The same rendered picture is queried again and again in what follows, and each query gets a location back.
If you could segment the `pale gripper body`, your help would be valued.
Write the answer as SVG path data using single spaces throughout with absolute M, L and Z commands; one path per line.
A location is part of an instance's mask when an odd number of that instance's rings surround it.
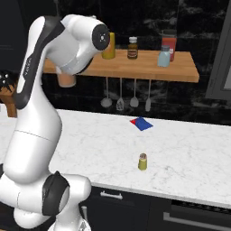
M 72 88 L 76 85 L 76 77 L 62 72 L 59 67 L 56 68 L 56 74 L 61 88 Z

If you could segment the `yellow bottle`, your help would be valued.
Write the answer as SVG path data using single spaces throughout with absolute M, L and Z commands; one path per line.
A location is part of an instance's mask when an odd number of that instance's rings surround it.
M 116 37 L 113 32 L 110 33 L 110 43 L 107 48 L 102 52 L 102 58 L 111 60 L 116 56 Z

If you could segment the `dark upper cabinet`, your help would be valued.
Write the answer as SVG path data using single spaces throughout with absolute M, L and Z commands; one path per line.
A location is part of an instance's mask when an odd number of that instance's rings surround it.
M 53 0 L 0 0 L 0 69 L 19 72 L 32 22 L 55 14 Z

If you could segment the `brown bottle with white cap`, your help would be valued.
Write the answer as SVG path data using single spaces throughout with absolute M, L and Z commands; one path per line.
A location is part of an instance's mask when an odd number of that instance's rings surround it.
M 127 58 L 130 60 L 135 60 L 138 57 L 138 45 L 137 38 L 130 37 L 129 44 L 127 47 Z

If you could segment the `yellow shaker with brown top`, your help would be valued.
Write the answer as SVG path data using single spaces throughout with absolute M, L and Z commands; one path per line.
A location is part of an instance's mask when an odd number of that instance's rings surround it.
M 138 169 L 140 171 L 145 171 L 147 169 L 147 155 L 145 153 L 140 154 Z

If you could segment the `grey framed cabinet door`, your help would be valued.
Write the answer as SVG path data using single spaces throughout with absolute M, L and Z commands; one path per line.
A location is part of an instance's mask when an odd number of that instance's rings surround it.
M 231 0 L 226 10 L 206 98 L 231 100 Z

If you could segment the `hanging silver ladle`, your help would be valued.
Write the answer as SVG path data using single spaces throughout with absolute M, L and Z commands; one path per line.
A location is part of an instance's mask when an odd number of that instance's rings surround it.
M 106 78 L 106 97 L 101 100 L 101 106 L 105 108 L 112 106 L 112 100 L 109 97 L 108 78 Z

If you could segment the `hanging silver spatula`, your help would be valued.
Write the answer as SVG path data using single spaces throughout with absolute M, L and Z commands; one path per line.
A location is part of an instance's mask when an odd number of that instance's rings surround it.
M 118 98 L 118 100 L 116 102 L 116 110 L 117 111 L 123 111 L 124 107 L 125 107 L 125 102 L 124 102 L 123 96 L 122 96 L 122 93 L 123 93 L 123 81 L 122 80 L 120 80 L 120 93 L 121 93 L 121 96 Z

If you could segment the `wooden knife block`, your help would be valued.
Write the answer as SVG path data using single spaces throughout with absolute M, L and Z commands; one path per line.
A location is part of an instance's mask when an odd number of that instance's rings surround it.
M 0 70 L 0 100 L 5 104 L 9 117 L 17 117 L 13 98 L 16 85 L 17 78 L 14 74 L 5 70 Z

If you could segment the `blue and red packet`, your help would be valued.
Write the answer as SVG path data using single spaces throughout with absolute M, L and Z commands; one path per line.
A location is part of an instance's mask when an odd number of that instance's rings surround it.
M 152 127 L 152 124 L 150 124 L 149 122 L 147 122 L 142 117 L 136 117 L 135 119 L 132 119 L 131 123 L 133 125 L 135 125 L 140 131 L 144 131 L 144 130 Z

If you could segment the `pale blue jar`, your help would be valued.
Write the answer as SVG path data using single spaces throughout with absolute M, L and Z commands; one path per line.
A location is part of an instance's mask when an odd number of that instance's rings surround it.
M 162 45 L 158 56 L 157 66 L 167 68 L 170 65 L 170 46 Z

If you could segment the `red jar with grey lid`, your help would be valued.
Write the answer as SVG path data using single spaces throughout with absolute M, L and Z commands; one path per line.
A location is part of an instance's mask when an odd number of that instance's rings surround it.
M 174 61 L 176 43 L 177 43 L 176 30 L 166 29 L 162 31 L 162 45 L 170 46 L 170 61 Z

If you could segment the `dark drawer front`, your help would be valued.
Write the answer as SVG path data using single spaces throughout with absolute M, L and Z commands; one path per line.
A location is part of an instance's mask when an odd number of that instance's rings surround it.
M 123 199 L 100 196 L 122 194 Z M 151 198 L 142 194 L 93 187 L 86 200 L 92 231 L 146 231 Z

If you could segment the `dark oven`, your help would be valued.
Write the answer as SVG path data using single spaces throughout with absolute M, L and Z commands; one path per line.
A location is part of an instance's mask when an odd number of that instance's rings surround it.
M 164 212 L 168 212 L 172 217 L 231 227 L 231 209 L 174 199 L 153 199 L 149 212 L 148 231 L 216 231 L 164 221 Z

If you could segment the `wooden wall shelf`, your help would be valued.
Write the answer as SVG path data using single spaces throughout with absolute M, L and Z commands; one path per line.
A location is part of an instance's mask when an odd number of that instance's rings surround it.
M 199 73 L 188 51 L 176 51 L 167 68 L 158 67 L 159 51 L 138 51 L 136 60 L 127 58 L 127 50 L 116 50 L 115 57 L 105 60 L 96 55 L 82 76 L 152 79 L 163 81 L 198 82 Z

